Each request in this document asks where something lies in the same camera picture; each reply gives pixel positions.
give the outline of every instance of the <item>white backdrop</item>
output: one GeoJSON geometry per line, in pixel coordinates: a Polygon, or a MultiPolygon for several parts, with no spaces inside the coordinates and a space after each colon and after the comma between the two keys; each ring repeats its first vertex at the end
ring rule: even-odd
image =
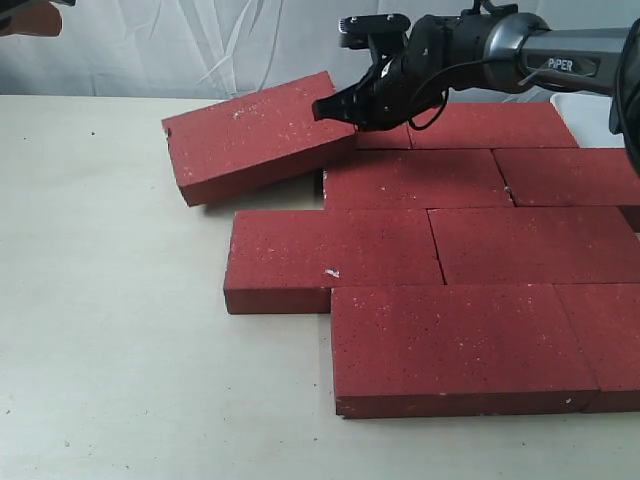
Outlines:
{"type": "MultiPolygon", "coordinates": [[[[78,0],[60,38],[0,39],[0,93],[229,98],[328,70],[357,81],[368,53],[340,49],[342,17],[456,15],[472,0],[78,0]]],[[[638,0],[521,0],[554,29],[630,26],[638,0]]],[[[456,98],[516,100],[472,91],[456,98]]],[[[530,99],[527,94],[518,100],[530,99]]]]}

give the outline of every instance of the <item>red brick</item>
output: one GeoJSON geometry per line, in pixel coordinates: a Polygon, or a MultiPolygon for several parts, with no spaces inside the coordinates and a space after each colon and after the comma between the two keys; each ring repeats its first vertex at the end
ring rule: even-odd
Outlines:
{"type": "MultiPolygon", "coordinates": [[[[421,115],[425,123],[433,112],[421,115]]],[[[577,147],[553,105],[531,103],[451,103],[430,128],[409,129],[413,148],[577,147]]]]}
{"type": "Polygon", "coordinates": [[[490,150],[359,152],[327,169],[325,208],[512,207],[490,150]]]}
{"type": "Polygon", "coordinates": [[[354,151],[352,126],[313,119],[313,101],[334,91],[323,72],[164,120],[187,204],[246,193],[354,151]]]}
{"type": "Polygon", "coordinates": [[[586,410],[640,411],[640,285],[556,290],[600,388],[586,410]]]}
{"type": "MultiPolygon", "coordinates": [[[[519,206],[616,206],[640,213],[640,178],[622,148],[496,150],[519,206]]],[[[640,229],[640,224],[632,224],[640,229]]]]}
{"type": "Polygon", "coordinates": [[[230,313],[323,313],[332,287],[395,284],[442,284],[424,210],[236,215],[224,287],[230,313]]]}
{"type": "Polygon", "coordinates": [[[615,207],[434,210],[449,284],[640,282],[640,243],[615,207]]]}
{"type": "Polygon", "coordinates": [[[549,285],[337,288],[347,418],[565,413],[597,385],[549,285]]]}
{"type": "Polygon", "coordinates": [[[410,149],[411,140],[407,124],[400,125],[393,130],[381,132],[358,132],[358,150],[398,150],[410,149]]]}

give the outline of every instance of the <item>robotic arm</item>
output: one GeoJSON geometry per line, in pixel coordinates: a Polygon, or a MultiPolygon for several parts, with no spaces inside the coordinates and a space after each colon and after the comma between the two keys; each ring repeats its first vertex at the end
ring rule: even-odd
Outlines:
{"type": "Polygon", "coordinates": [[[317,100],[315,119],[361,131],[405,122],[423,130],[443,112],[450,89],[589,91],[612,97],[609,129],[623,134],[640,175],[640,20],[631,28],[553,31],[515,4],[474,0],[460,16],[422,17],[407,37],[410,26],[400,14],[341,20],[341,46],[368,48],[372,65],[357,84],[317,100]],[[436,107],[426,125],[415,124],[436,107]]]}

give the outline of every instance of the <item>white table surface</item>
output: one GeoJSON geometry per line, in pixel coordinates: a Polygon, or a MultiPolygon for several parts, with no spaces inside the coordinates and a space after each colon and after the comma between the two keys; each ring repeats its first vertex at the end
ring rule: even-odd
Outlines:
{"type": "Polygon", "coordinates": [[[336,417],[328,317],[222,296],[233,212],[311,179],[188,209],[160,120],[207,103],[0,96],[1,479],[638,478],[637,414],[336,417]]]}

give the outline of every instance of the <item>piper logo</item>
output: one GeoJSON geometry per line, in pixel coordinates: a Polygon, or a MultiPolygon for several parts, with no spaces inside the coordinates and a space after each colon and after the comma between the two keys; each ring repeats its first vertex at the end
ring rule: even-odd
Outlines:
{"type": "Polygon", "coordinates": [[[560,70],[562,72],[573,72],[573,60],[567,60],[566,58],[550,58],[547,62],[547,67],[554,70],[560,70]]]}

